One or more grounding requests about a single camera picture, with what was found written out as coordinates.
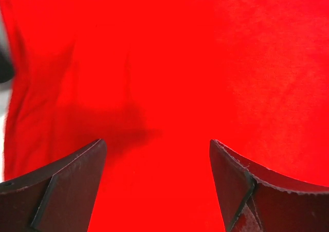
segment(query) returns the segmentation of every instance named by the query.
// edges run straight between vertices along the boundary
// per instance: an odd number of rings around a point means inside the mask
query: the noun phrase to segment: red fabric
[[[5,178],[104,138],[91,232],[224,231],[212,138],[329,186],[328,3],[0,0]]]

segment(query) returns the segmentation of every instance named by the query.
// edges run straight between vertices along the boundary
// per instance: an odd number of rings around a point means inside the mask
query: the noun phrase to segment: black object
[[[210,161],[227,232],[329,231],[329,187],[276,173],[217,140]]]
[[[0,51],[0,83],[5,83],[14,77],[14,68]]]
[[[0,232],[86,232],[106,158],[97,140],[0,184]]]

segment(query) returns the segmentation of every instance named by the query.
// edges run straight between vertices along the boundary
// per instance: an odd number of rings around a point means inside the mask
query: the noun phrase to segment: red shirt
[[[212,138],[328,186],[328,3],[0,0],[5,178],[104,138],[91,232],[224,231]]]

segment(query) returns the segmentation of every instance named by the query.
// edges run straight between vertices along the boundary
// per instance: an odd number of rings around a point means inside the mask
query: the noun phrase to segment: white background
[[[7,82],[0,84],[0,182],[3,182],[4,172],[4,129],[5,129],[5,118],[8,108],[8,100],[11,94],[10,90],[11,83]]]

